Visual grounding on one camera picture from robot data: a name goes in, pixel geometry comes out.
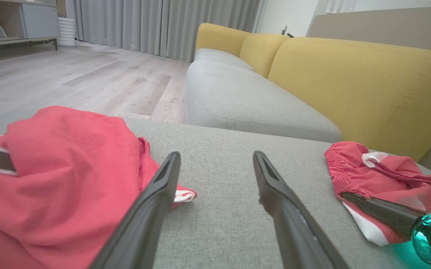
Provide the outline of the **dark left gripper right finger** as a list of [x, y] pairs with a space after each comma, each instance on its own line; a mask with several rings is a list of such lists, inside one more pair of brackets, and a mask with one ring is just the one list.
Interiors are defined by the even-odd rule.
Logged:
[[265, 153], [253, 153], [260, 204], [273, 218], [284, 269], [349, 269]]

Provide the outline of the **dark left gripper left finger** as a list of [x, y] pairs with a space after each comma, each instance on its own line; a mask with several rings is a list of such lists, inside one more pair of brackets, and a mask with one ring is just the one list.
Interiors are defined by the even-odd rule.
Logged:
[[181, 165], [171, 152], [89, 269], [152, 269], [163, 220], [172, 208]]

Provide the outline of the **red shorts white panel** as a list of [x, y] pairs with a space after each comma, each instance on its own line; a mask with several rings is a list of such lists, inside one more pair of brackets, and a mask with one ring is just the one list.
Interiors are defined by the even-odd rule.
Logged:
[[363, 144], [347, 141], [331, 145], [325, 158], [336, 197], [369, 242], [382, 247], [404, 243], [409, 237], [364, 213], [342, 198], [342, 193], [352, 192], [431, 212], [431, 175], [424, 174], [412, 158], [370, 152]]

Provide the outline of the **long grey sofa seat cushion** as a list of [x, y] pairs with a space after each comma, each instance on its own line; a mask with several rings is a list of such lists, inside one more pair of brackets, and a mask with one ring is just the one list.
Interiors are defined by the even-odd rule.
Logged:
[[190, 125], [335, 143], [340, 130], [301, 99], [250, 71], [194, 61], [185, 83]]

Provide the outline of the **medium yellow sofa back cushion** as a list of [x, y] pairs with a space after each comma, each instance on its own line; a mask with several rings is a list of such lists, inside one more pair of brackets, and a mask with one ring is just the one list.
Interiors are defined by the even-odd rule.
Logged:
[[277, 51], [288, 39], [286, 35], [251, 33], [244, 39], [238, 57], [254, 72], [268, 78]]

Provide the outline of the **small grey sofa seat cushion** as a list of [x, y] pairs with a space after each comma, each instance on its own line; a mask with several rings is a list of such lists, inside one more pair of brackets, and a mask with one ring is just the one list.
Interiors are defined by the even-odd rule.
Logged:
[[228, 64], [231, 66], [237, 66], [240, 68], [245, 68], [245, 69], [254, 71], [253, 68], [242, 59], [238, 58], [237, 56], [231, 53], [224, 52], [222, 50], [215, 50], [211, 48], [199, 48], [195, 52], [195, 56], [194, 56], [194, 61], [197, 61], [197, 60], [214, 61], [214, 62]]

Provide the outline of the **grey pleated curtain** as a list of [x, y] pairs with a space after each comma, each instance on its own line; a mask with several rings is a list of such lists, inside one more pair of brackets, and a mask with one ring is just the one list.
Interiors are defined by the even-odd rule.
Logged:
[[80, 41], [193, 61], [204, 23], [251, 32], [260, 0], [74, 0]]

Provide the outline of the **small yellow sofa back cushion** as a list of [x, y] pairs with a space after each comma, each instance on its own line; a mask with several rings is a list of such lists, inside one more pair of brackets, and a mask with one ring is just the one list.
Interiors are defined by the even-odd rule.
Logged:
[[249, 35], [249, 32], [238, 29], [203, 23], [199, 25], [197, 31], [195, 51], [200, 48], [210, 48], [239, 57], [242, 44]]

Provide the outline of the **white ribbed plant pot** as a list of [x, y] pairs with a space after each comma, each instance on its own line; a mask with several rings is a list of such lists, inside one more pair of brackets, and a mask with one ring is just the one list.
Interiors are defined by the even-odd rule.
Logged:
[[71, 18], [58, 17], [59, 34], [57, 38], [60, 47], [76, 47], [75, 32], [76, 20]]

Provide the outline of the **low wooden grey cabinet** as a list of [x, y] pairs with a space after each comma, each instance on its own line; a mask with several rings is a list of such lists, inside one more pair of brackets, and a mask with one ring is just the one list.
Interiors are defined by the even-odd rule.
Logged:
[[7, 35], [0, 48], [49, 44], [58, 50], [56, 0], [0, 0], [0, 25]]

